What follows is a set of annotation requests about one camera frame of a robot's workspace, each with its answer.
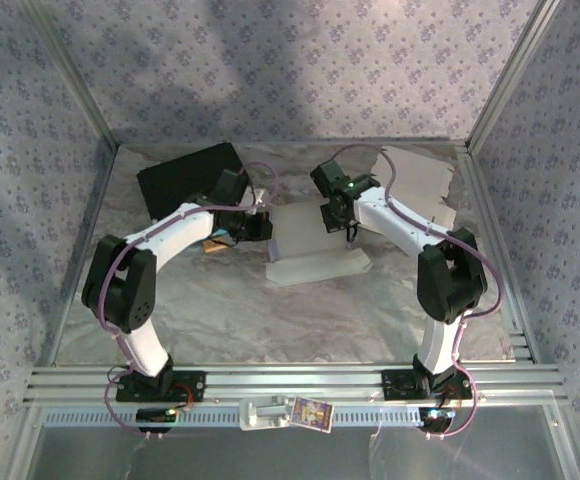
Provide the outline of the pale lavender paper box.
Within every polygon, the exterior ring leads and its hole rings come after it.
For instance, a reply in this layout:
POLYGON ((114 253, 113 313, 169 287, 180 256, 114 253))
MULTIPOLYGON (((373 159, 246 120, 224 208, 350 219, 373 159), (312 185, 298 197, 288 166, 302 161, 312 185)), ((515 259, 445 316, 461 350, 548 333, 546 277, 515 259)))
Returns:
POLYGON ((278 286, 318 282, 366 273, 372 261, 352 248, 344 231, 329 233, 318 200, 276 206, 266 278, 278 286))

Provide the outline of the white paper box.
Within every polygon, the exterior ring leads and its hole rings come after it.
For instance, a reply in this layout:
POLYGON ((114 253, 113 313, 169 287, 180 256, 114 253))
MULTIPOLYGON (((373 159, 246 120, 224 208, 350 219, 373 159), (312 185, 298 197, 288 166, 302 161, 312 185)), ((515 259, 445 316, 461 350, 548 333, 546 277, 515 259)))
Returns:
POLYGON ((456 210, 445 200, 454 176, 454 168, 446 162, 396 147, 384 147, 396 168, 391 195, 428 221, 452 230, 456 210))

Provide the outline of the black hard case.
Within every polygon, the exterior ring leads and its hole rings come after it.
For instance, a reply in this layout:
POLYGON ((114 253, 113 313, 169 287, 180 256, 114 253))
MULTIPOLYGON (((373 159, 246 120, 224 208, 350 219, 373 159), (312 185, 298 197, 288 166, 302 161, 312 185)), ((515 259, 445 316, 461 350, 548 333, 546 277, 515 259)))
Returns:
POLYGON ((220 143, 141 170, 136 178, 150 219, 162 220, 182 203, 201 200, 202 205, 216 204, 210 192, 224 169, 248 175, 231 143, 220 143))

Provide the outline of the colourful printed card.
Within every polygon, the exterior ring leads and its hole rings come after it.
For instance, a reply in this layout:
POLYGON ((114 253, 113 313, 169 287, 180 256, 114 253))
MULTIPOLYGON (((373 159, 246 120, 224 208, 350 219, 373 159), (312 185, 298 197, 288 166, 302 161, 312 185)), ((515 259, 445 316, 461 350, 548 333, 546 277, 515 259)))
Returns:
POLYGON ((329 434, 334 421, 335 407, 331 403, 306 397, 296 397, 289 424, 329 434))

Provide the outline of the black right controller board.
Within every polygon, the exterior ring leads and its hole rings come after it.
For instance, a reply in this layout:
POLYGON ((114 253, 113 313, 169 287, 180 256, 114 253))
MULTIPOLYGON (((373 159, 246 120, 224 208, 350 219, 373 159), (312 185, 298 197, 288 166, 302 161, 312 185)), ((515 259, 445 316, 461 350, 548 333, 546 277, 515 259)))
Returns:
POLYGON ((445 435, 451 428, 456 412, 448 408, 420 408, 419 429, 431 435, 445 435))

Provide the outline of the black controller board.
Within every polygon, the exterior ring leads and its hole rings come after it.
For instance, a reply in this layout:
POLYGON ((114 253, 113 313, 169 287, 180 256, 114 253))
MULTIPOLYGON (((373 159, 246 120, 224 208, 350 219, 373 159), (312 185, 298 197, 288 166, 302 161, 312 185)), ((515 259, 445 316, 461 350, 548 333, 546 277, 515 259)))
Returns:
POLYGON ((445 435, 451 428, 456 412, 448 408, 420 408, 419 429, 431 435, 445 435))
POLYGON ((142 433, 165 434, 176 423, 178 411, 174 408, 140 408, 135 423, 142 433))

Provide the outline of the black left controller board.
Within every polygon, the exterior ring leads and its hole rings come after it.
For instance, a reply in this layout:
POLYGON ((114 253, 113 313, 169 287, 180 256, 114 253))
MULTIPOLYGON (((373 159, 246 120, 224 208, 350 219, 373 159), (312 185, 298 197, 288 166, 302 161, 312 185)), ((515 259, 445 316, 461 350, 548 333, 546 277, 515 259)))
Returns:
POLYGON ((165 434, 176 423, 178 411, 174 408, 140 408, 135 423, 142 433, 165 434))

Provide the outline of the grey metal sheet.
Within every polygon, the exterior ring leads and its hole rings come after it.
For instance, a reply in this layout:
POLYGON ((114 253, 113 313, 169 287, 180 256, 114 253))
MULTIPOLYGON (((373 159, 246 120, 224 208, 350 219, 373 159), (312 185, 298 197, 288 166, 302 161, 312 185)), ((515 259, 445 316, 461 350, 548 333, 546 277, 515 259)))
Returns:
POLYGON ((565 480, 542 428, 486 420, 461 436, 414 429, 246 433, 202 428, 141 440, 115 428, 47 428, 26 480, 565 480))

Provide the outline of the aluminium side rail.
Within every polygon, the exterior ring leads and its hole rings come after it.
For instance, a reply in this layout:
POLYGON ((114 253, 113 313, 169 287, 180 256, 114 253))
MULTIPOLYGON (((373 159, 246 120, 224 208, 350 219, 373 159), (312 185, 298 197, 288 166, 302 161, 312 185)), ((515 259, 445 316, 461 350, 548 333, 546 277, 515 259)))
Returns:
POLYGON ((457 146, 456 152, 460 171, 473 198, 485 251, 488 258, 498 268, 503 279, 505 297, 502 315, 511 336, 515 360, 522 363, 541 363, 541 355, 530 328, 525 302, 484 176, 478 163, 470 156, 466 147, 457 146))
POLYGON ((63 196, 50 210, 48 226, 57 230, 58 237, 44 251, 52 254, 51 272, 56 279, 39 295, 44 337, 36 360, 38 366, 51 365, 57 356, 116 153, 117 146, 101 138, 90 156, 75 156, 82 174, 71 183, 75 187, 73 199, 63 196))

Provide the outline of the aluminium mounting rail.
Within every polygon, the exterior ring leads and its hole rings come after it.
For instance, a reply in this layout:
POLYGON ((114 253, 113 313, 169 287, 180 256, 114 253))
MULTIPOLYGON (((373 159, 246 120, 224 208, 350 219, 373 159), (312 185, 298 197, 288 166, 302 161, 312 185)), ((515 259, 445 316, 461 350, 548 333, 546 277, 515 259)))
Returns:
MULTIPOLYGON (((381 364, 206 365, 204 400, 234 404, 243 397, 287 395, 333 403, 371 403, 383 399, 381 364)), ((488 406, 524 404, 545 398, 564 401, 567 394, 554 365, 474 363, 468 369, 479 398, 488 406)), ((107 385, 105 367, 35 369, 24 393, 26 406, 100 405, 107 385)))

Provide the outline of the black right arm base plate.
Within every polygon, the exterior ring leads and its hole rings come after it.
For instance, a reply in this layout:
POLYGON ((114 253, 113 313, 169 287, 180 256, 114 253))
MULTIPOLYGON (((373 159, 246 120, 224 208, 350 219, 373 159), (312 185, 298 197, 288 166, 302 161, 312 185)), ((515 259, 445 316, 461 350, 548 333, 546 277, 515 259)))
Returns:
POLYGON ((432 400, 450 394, 457 400, 473 398, 467 376, 454 368, 437 375, 414 369, 383 370, 381 386, 386 401, 432 400))

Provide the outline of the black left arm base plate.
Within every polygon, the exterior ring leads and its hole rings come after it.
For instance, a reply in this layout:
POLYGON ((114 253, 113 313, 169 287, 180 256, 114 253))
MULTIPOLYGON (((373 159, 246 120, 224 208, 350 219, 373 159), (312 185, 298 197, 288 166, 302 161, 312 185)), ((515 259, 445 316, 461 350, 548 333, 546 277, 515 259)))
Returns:
POLYGON ((120 403, 201 402, 205 383, 203 371, 171 370, 157 377, 134 372, 119 381, 115 399, 120 403))

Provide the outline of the white plastic bracket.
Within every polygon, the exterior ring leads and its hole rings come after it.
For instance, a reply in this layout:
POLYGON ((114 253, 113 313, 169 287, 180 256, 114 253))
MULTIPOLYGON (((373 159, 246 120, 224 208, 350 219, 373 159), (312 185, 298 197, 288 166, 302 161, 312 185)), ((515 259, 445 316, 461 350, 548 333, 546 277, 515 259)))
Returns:
POLYGON ((284 395, 243 398, 239 402, 239 425, 243 431, 286 428, 290 412, 290 398, 284 395))

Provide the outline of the aluminium frame post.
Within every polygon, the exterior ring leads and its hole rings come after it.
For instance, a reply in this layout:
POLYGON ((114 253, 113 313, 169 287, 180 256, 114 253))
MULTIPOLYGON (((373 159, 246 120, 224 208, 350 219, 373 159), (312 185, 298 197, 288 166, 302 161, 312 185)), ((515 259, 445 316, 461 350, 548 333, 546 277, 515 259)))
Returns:
POLYGON ((558 13, 563 0, 537 0, 515 47, 506 61, 465 145, 476 155, 498 121, 516 86, 534 58, 541 41, 558 13))
POLYGON ((112 130, 92 96, 47 6, 42 0, 19 0, 19 2, 94 135, 108 150, 115 152, 118 149, 118 143, 114 139, 112 130))

